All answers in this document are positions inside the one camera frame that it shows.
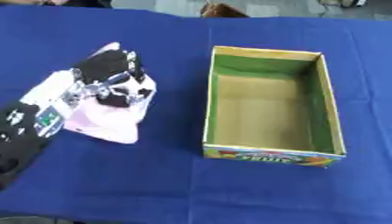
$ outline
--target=blue tablecloth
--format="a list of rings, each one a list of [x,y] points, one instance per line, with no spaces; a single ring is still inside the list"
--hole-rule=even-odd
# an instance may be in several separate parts
[[[0,211],[129,223],[391,223],[392,23],[198,19],[138,10],[0,8],[0,104],[111,41],[158,93],[134,145],[61,132]],[[204,159],[212,46],[323,52],[348,156],[328,169]]]

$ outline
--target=wire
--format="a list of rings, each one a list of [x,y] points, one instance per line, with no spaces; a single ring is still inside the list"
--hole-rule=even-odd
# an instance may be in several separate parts
[[[11,217],[0,218],[0,221],[5,221],[5,220],[9,220],[9,219],[31,219],[31,218],[42,218],[42,217],[39,217],[39,216],[11,216]]]
[[[318,14],[318,16],[319,16],[320,18],[323,18],[323,17],[329,12],[329,8],[328,8],[328,6],[327,6],[326,4],[324,4],[324,3],[322,3],[321,5],[324,6],[324,11],[321,12],[320,14]]]

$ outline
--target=gray floor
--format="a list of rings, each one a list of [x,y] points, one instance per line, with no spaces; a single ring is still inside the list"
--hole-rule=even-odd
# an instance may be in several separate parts
[[[323,6],[318,0],[211,0],[212,3],[226,3],[251,17],[324,17],[324,18],[361,18],[392,20],[392,1],[368,0],[360,8],[341,9]],[[205,0],[113,0],[117,9],[139,9],[157,11],[182,17],[198,17]],[[2,219],[0,224],[70,224],[66,220],[46,218]]]

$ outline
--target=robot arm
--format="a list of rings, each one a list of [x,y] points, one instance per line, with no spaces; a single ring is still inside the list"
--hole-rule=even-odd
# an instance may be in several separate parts
[[[151,92],[131,94],[123,83],[145,80],[140,58],[118,43],[104,46],[66,71],[52,73],[22,99],[0,110],[0,190],[5,188],[56,135],[87,99],[127,108]]]

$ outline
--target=open box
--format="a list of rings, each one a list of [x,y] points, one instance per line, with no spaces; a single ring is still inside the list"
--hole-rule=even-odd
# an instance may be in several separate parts
[[[342,159],[323,54],[216,46],[203,146],[207,158],[316,166]]]

